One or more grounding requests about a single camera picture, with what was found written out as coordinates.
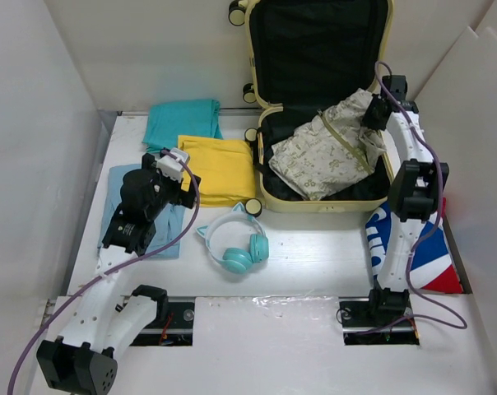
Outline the light blue shirt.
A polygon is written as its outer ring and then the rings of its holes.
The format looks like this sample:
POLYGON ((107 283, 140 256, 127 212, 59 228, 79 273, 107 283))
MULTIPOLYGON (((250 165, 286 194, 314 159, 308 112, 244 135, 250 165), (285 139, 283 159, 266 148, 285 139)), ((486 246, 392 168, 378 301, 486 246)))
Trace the light blue shirt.
MULTIPOLYGON (((123 184, 123 177, 126 173, 132 170, 139 170, 139 164, 119 165, 109 169, 108 176, 108 191, 105 199, 105 206, 100 227, 100 237, 97 243, 97 250, 100 251, 102 247, 102 239, 109 227, 112 215, 115 213, 117 206, 121 203, 120 189, 123 184)), ((185 208, 181 206, 174 206, 168 204, 161 214, 155 220, 156 234, 154 235, 146 252, 150 253, 157 250, 169 242, 176 236, 180 235, 183 229, 183 218, 185 208)), ((176 259, 179 257, 180 242, 175 243, 168 249, 159 252, 152 258, 160 259, 176 259)))

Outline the cream printed zip pouch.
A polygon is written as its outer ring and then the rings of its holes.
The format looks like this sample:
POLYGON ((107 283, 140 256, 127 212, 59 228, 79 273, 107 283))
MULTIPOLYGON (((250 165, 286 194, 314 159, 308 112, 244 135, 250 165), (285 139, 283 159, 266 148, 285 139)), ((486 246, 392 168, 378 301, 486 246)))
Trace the cream printed zip pouch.
POLYGON ((375 171, 387 152, 378 132, 361 124, 373 94, 357 90, 272 146, 269 166, 303 199, 320 201, 375 171))

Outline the red white blue shirt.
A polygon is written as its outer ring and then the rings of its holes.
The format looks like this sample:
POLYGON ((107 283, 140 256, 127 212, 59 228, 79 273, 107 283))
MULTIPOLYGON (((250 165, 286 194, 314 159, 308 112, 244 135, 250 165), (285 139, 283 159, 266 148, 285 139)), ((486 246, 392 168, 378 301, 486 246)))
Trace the red white blue shirt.
MULTIPOLYGON (((373 279, 383 266, 390 231, 391 212, 385 202, 373 211, 365 223, 373 279)), ((445 238, 443 221, 440 221, 439 228, 417 248, 411 265, 411 283, 415 288, 443 294, 463 292, 445 238)))

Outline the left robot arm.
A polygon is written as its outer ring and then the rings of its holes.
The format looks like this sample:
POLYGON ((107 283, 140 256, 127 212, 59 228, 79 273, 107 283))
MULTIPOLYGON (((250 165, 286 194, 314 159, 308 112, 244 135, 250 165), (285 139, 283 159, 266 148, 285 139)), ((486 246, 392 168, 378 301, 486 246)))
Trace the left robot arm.
POLYGON ((200 179, 191 175, 188 190, 182 182, 188 153, 163 150, 160 157, 145 154, 140 168, 123 176, 121 202, 110 218, 101 242, 94 277, 71 296, 78 306, 53 341, 44 340, 36 359, 47 385, 70 394, 106 394, 114 385, 118 359, 148 324, 168 318, 164 289, 139 285, 117 310, 132 271, 144 258, 156 234, 155 220, 171 204, 198 210, 200 179))

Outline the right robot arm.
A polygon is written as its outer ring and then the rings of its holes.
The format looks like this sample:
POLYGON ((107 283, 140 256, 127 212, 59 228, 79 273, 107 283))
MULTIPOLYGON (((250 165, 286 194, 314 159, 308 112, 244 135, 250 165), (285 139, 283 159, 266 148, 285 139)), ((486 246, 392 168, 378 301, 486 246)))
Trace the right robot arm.
POLYGON ((449 167, 426 143, 416 104, 406 100, 402 75, 384 76, 381 93, 373 98, 363 124, 391 133, 400 167, 388 190, 391 230, 383 266, 369 293, 365 313, 370 321, 386 324, 409 308, 411 265, 425 223, 441 208, 449 167))

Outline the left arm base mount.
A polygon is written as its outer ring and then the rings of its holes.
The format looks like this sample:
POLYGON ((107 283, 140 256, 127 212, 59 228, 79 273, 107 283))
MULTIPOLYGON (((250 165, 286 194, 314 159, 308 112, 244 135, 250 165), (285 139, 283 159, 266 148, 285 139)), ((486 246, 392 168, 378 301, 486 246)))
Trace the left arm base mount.
POLYGON ((165 320, 144 327, 131 346, 191 346, 194 319, 195 299, 169 299, 165 320))

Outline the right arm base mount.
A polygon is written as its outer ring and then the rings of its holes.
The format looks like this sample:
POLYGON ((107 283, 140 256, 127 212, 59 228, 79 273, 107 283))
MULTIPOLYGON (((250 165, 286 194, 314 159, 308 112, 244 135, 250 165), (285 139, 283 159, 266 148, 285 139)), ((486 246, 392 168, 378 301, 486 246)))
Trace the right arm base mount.
POLYGON ((336 319, 341 324, 346 346, 419 346, 420 338, 413 321, 392 322, 402 315, 373 315, 365 298, 339 299, 336 319))

